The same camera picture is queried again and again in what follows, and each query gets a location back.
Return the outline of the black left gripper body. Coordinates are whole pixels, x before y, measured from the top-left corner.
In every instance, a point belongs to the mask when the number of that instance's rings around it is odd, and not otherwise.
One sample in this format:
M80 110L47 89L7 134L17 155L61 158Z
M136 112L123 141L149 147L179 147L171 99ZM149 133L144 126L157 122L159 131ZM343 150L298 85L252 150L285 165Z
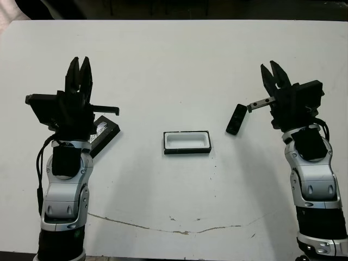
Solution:
M56 133L60 140L89 140L96 134L95 112L119 115L118 107L93 105L91 93L82 91L70 93L57 92L58 119Z

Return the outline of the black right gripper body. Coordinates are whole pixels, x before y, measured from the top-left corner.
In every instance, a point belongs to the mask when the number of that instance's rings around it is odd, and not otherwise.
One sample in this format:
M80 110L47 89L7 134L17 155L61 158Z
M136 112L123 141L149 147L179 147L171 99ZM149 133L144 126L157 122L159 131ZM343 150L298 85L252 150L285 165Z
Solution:
M311 125L315 118L315 83L294 84L277 89L269 98L253 102L247 111L269 106L274 129L282 132Z

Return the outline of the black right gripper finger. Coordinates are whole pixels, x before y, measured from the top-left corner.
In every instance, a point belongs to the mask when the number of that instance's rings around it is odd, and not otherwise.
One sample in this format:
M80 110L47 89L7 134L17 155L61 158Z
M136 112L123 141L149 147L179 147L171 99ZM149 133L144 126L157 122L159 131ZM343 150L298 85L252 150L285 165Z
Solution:
M260 66L263 85L269 95L274 95L277 90L276 82L272 73L263 65Z
M286 72L275 61L270 61L274 80L279 89L290 88L291 82Z

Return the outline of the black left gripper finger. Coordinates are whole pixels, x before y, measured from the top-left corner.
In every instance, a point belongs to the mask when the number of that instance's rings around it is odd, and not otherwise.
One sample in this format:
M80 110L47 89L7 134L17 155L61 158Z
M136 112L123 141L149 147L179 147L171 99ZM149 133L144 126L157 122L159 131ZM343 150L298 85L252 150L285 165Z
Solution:
M65 92L76 93L79 90L79 58L74 57L65 76Z
M80 68L80 92L84 95L86 103L90 103L92 85L90 60L88 57L85 57Z

